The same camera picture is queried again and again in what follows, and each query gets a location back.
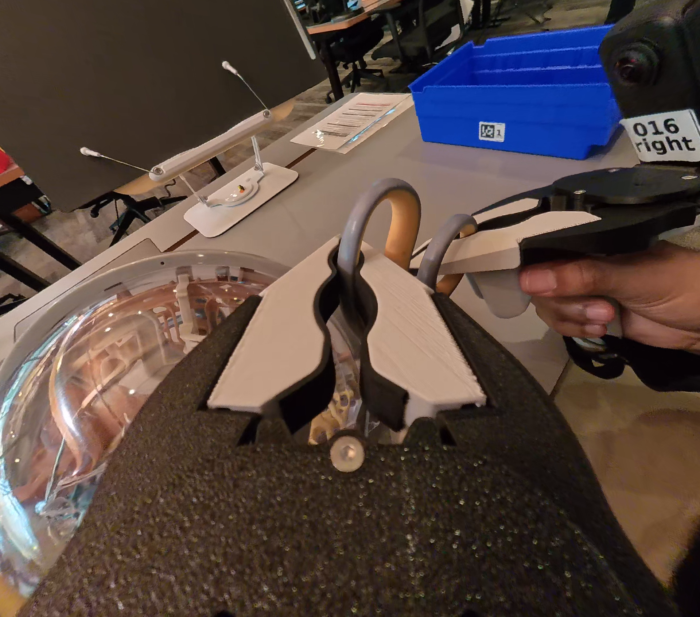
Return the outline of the clear maze puzzle ball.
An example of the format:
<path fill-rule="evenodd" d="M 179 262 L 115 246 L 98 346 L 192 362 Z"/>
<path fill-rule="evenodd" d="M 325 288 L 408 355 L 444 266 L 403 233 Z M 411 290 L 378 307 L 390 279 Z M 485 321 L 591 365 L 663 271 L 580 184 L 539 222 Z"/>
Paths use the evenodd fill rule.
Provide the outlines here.
<path fill-rule="evenodd" d="M 178 253 L 55 302 L 1 374 L 1 578 L 18 616 L 373 616 L 398 600 L 368 481 L 207 408 L 283 269 Z"/>

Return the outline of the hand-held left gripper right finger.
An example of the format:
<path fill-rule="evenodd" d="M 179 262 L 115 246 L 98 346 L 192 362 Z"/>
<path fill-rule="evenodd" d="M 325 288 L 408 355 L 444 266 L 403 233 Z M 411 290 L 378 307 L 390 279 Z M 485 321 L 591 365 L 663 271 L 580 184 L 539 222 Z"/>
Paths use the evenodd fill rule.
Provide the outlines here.
<path fill-rule="evenodd" d="M 487 396 L 442 318 L 434 292 L 363 242 L 358 299 L 367 308 L 361 389 L 391 430 L 443 411 L 485 406 Z"/>

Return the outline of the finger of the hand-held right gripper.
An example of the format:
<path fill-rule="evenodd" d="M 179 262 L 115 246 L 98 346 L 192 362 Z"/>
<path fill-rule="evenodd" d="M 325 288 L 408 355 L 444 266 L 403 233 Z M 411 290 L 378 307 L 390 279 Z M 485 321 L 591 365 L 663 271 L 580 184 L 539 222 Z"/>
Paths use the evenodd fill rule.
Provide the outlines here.
<path fill-rule="evenodd" d="M 516 194 L 476 211 L 475 234 L 529 222 L 534 216 L 549 213 L 552 186 L 543 186 Z"/>
<path fill-rule="evenodd" d="M 507 227 L 457 238 L 447 246 L 438 274 L 510 270 L 521 264 L 520 244 L 529 237 L 548 235 L 600 221 L 586 211 L 549 211 Z"/>

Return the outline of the laminated paper sheet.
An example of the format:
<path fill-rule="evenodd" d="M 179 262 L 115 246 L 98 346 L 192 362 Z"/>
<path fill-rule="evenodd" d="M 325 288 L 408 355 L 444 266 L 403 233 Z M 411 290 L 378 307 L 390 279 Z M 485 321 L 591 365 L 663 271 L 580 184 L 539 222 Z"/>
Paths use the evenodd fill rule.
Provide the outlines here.
<path fill-rule="evenodd" d="M 291 140 L 309 149 L 347 154 L 414 106 L 411 94 L 359 93 Z"/>

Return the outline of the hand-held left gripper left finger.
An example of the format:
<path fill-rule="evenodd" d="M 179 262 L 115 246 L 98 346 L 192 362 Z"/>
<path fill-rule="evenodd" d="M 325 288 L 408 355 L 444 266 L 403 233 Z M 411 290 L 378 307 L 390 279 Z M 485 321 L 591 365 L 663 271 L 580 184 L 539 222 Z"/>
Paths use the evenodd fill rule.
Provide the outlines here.
<path fill-rule="evenodd" d="M 272 412 L 274 404 L 322 362 L 327 329 L 314 308 L 331 278 L 334 236 L 260 294 L 260 302 L 234 348 L 208 407 Z"/>

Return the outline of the grey handled scissors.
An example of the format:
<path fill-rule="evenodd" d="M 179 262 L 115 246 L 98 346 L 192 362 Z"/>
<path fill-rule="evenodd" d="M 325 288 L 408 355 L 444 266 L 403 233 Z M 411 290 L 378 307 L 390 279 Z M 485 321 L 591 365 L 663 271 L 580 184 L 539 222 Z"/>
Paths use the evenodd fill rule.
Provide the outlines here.
<path fill-rule="evenodd" d="M 357 335 L 365 331 L 368 316 L 355 295 L 355 272 L 369 220 L 384 200 L 391 205 L 391 223 L 384 247 L 385 256 L 404 270 L 409 269 L 421 222 L 421 202 L 415 189 L 398 178 L 384 178 L 372 184 L 355 203 L 345 225 L 337 254 L 337 271 L 342 280 L 340 303 L 347 324 Z"/>

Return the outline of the blue plastic bin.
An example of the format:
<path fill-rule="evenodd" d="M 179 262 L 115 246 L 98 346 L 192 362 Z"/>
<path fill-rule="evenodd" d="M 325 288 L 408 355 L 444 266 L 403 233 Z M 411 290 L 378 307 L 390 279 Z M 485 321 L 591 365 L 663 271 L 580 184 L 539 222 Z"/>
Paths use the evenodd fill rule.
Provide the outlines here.
<path fill-rule="evenodd" d="M 409 88 L 424 141 L 583 160 L 621 115 L 599 57 L 611 25 L 469 42 Z"/>

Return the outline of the black display board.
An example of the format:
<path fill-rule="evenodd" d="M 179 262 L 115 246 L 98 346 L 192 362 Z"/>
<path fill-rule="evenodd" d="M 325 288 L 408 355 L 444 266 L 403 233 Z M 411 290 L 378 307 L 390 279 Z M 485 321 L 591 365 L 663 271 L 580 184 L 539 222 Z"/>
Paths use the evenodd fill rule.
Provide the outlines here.
<path fill-rule="evenodd" d="M 291 0 L 1 0 L 1 148 L 72 211 L 326 77 Z"/>

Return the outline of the person's right hand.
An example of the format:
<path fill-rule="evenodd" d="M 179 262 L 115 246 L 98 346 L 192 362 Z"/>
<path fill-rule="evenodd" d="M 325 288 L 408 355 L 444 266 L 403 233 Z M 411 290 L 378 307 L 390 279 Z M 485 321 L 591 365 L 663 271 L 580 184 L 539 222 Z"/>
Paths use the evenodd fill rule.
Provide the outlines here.
<path fill-rule="evenodd" d="M 602 338 L 618 312 L 626 338 L 699 353 L 697 251 L 658 242 L 643 253 L 531 265 L 520 288 L 560 335 Z"/>

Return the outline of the wooden office desk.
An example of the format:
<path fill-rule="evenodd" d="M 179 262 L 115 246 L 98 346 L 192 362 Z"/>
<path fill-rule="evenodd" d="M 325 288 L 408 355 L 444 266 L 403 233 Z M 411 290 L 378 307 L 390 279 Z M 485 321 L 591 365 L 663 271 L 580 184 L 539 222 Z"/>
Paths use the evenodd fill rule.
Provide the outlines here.
<path fill-rule="evenodd" d="M 364 61 L 366 52 L 360 56 L 360 59 L 352 61 L 352 66 L 348 75 L 341 79 L 339 77 L 337 66 L 339 62 L 334 58 L 331 50 L 331 43 L 338 35 L 346 35 L 347 31 L 352 30 L 355 26 L 363 24 L 366 20 L 376 19 L 380 14 L 384 13 L 385 9 L 391 9 L 398 6 L 403 0 L 362 0 L 362 10 L 359 8 L 350 11 L 349 15 L 338 16 L 329 22 L 312 24 L 307 27 L 307 33 L 310 36 L 311 42 L 314 44 L 319 59 L 322 61 L 328 80 L 330 83 L 330 91 L 326 94 L 326 104 L 331 104 L 340 100 L 344 96 L 343 89 L 347 88 L 350 93 L 354 91 L 352 79 L 354 72 L 358 74 L 358 79 L 371 79 L 376 77 L 379 69 L 369 69 Z"/>

